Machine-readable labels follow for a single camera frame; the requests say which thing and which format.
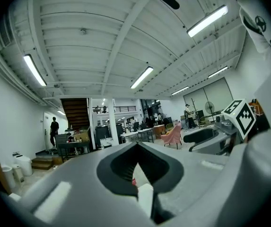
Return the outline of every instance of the pink chair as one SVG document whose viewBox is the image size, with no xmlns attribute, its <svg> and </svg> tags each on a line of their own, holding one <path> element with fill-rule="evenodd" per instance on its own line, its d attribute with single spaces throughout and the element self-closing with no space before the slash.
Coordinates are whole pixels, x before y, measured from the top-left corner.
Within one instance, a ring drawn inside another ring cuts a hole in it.
<svg viewBox="0 0 271 227">
<path fill-rule="evenodd" d="M 170 143 L 176 143 L 176 148 L 178 149 L 177 144 L 180 142 L 182 145 L 182 142 L 180 141 L 181 129 L 182 124 L 178 123 L 176 126 L 174 126 L 168 135 L 161 135 L 160 137 L 164 141 L 164 146 L 166 146 L 166 144 L 170 145 Z"/>
</svg>

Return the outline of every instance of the plastic container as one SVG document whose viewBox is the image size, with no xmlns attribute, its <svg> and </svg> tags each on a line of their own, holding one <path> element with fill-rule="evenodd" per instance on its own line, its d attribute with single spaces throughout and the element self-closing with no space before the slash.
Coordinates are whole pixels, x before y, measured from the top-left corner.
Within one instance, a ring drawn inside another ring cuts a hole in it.
<svg viewBox="0 0 271 227">
<path fill-rule="evenodd" d="M 6 177 L 6 180 L 7 180 L 9 187 L 14 188 L 16 186 L 16 182 L 13 178 L 12 167 L 10 167 L 8 165 L 1 165 L 1 167 L 2 167 L 2 171 Z"/>
<path fill-rule="evenodd" d="M 18 155 L 14 157 L 15 162 L 22 168 L 22 173 L 24 176 L 32 175 L 31 159 L 23 155 Z"/>
<path fill-rule="evenodd" d="M 24 176 L 23 176 L 23 173 L 22 173 L 22 168 L 18 165 L 18 164 L 13 164 L 12 165 L 12 169 L 13 169 L 13 176 L 14 178 L 22 183 L 24 181 Z"/>
</svg>

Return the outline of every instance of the man in black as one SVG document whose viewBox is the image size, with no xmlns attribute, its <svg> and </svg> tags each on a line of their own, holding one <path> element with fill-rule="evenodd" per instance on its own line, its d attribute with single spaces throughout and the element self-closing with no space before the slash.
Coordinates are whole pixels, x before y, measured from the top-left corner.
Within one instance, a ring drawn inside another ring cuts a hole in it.
<svg viewBox="0 0 271 227">
<path fill-rule="evenodd" d="M 55 147 L 54 137 L 58 134 L 59 124 L 55 121 L 55 117 L 53 117 L 52 119 L 53 122 L 50 125 L 50 142 L 52 143 L 53 147 Z"/>
</svg>

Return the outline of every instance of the pillar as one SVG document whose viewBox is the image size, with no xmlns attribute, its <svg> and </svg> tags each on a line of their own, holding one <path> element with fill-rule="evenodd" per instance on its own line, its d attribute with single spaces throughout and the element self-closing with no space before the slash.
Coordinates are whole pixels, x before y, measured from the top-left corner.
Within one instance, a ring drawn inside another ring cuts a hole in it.
<svg viewBox="0 0 271 227">
<path fill-rule="evenodd" d="M 119 144 L 119 142 L 118 142 L 118 136 L 117 136 L 117 131 L 116 131 L 115 115 L 114 115 L 114 107 L 112 103 L 112 98 L 109 98 L 107 102 L 108 102 L 110 130 L 111 130 L 111 135 L 113 138 L 113 145 L 116 146 Z"/>
<path fill-rule="evenodd" d="M 93 149 L 96 149 L 96 141 L 94 137 L 95 128 L 93 125 L 93 108 L 92 108 L 92 98 L 89 98 L 89 123 L 90 123 L 90 133 Z"/>
</svg>

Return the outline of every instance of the standing fan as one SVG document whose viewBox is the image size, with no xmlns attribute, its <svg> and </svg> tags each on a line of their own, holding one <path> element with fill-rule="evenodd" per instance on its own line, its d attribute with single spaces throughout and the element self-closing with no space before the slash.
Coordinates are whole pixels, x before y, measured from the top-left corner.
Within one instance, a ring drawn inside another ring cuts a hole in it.
<svg viewBox="0 0 271 227">
<path fill-rule="evenodd" d="M 214 117 L 213 117 L 213 113 L 214 113 L 214 105 L 213 103 L 211 102 L 206 102 L 206 105 L 205 105 L 205 109 L 207 111 L 207 113 L 211 114 L 212 115 L 212 118 L 214 120 Z"/>
</svg>

